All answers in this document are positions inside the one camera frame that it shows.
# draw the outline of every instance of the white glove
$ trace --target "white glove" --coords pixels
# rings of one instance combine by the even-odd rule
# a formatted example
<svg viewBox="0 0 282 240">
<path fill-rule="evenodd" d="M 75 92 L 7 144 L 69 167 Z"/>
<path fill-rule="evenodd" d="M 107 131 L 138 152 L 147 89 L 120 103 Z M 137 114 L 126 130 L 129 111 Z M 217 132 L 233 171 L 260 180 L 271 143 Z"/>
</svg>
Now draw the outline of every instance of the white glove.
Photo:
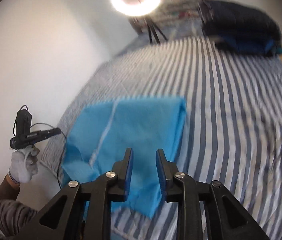
<svg viewBox="0 0 282 240">
<path fill-rule="evenodd" d="M 12 153 L 9 174 L 12 180 L 19 183 L 28 183 L 32 176 L 37 174 L 37 155 L 40 152 L 35 146 L 27 146 Z"/>
</svg>

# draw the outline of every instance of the blanket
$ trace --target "blanket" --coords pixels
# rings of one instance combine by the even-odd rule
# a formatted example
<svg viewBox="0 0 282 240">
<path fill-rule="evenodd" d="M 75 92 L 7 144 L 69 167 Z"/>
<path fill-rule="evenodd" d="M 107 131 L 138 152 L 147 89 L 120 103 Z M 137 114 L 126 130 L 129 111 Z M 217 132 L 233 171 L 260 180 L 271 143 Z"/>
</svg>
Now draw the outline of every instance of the blanket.
<svg viewBox="0 0 282 240">
<path fill-rule="evenodd" d="M 119 100 L 86 107 L 68 136 L 62 167 L 71 180 L 92 181 L 111 171 L 131 147 L 130 193 L 125 203 L 113 202 L 112 211 L 131 207 L 153 217 L 161 201 L 155 153 L 163 148 L 167 159 L 174 161 L 185 114 L 185 101 L 179 97 Z"/>
</svg>

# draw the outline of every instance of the metal screw cap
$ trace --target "metal screw cap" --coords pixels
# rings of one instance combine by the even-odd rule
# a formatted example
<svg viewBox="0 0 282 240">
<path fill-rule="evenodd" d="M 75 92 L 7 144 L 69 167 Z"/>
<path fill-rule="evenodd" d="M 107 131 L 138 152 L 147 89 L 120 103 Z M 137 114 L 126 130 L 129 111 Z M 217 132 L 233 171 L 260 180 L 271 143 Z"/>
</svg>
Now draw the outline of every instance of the metal screw cap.
<svg viewBox="0 0 282 240">
<path fill-rule="evenodd" d="M 113 178 L 116 176 L 114 171 L 108 171 L 107 173 L 105 173 L 105 176 L 107 176 L 108 178 Z"/>
<path fill-rule="evenodd" d="M 177 172 L 176 177 L 179 179 L 183 179 L 185 177 L 185 174 L 183 172 Z"/>
<path fill-rule="evenodd" d="M 212 181 L 212 185 L 214 187 L 221 187 L 221 182 L 219 182 L 218 180 L 214 180 L 214 181 Z"/>
<path fill-rule="evenodd" d="M 76 187 L 77 185 L 79 185 L 79 183 L 78 183 L 76 180 L 71 180 L 71 181 L 68 183 L 68 186 L 69 186 L 69 187 Z"/>
</svg>

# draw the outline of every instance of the bed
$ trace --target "bed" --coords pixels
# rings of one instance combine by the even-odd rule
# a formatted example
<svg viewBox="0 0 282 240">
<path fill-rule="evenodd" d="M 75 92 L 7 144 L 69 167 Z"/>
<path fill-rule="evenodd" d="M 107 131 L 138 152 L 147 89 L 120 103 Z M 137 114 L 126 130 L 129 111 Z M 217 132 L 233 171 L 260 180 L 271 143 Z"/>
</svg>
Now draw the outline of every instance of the bed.
<svg viewBox="0 0 282 240">
<path fill-rule="evenodd" d="M 68 134 L 81 110 L 98 102 L 182 96 L 187 117 L 178 169 L 198 181 L 221 181 L 270 239 L 282 239 L 282 62 L 219 51 L 198 26 L 198 18 L 167 26 L 170 40 L 161 45 L 146 45 L 140 35 L 98 68 L 58 127 Z M 64 143 L 51 138 L 41 157 L 54 173 Z M 207 237 L 203 209 L 202 224 Z M 176 225 L 173 203 L 161 203 L 152 219 L 123 208 L 111 220 L 116 235 L 132 240 L 175 239 Z"/>
</svg>

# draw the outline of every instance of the black cable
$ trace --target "black cable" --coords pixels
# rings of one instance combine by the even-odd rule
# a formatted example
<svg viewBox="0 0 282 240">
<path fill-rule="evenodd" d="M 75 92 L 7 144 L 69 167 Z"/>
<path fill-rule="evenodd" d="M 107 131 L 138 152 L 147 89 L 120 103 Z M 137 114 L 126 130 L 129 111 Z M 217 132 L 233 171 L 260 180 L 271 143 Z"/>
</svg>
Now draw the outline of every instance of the black cable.
<svg viewBox="0 0 282 240">
<path fill-rule="evenodd" d="M 14 130 L 15 130 L 15 124 L 16 124 L 16 118 L 15 118 L 14 125 L 13 125 L 13 135 L 14 135 L 14 137 L 15 137 L 15 132 L 14 132 Z"/>
<path fill-rule="evenodd" d="M 47 126 L 49 126 L 51 128 L 55 128 L 54 126 L 52 126 L 52 125 L 50 125 L 48 123 L 44 123 L 44 122 L 37 122 L 37 123 L 31 125 L 31 127 L 33 127 L 33 126 L 35 126 L 37 124 L 43 124 L 43 125 L 47 125 Z M 60 172 L 61 162 L 62 162 L 62 159 L 63 159 L 63 155 L 64 155 L 64 151 L 65 151 L 65 146 L 66 146 L 66 135 L 62 131 L 61 131 L 61 133 L 63 134 L 63 136 L 65 138 L 65 144 L 63 146 L 62 154 L 61 154 L 61 157 L 60 157 L 60 160 L 59 160 L 58 169 L 56 171 L 56 176 L 57 176 L 57 180 L 58 180 L 58 184 L 59 184 L 60 189 L 62 189 L 62 187 L 61 187 L 60 180 L 59 180 L 59 172 Z"/>
<path fill-rule="evenodd" d="M 23 106 L 20 108 L 20 111 L 22 110 L 23 107 L 26 107 L 26 110 L 28 111 L 28 106 L 27 106 L 27 105 L 23 105 Z"/>
</svg>

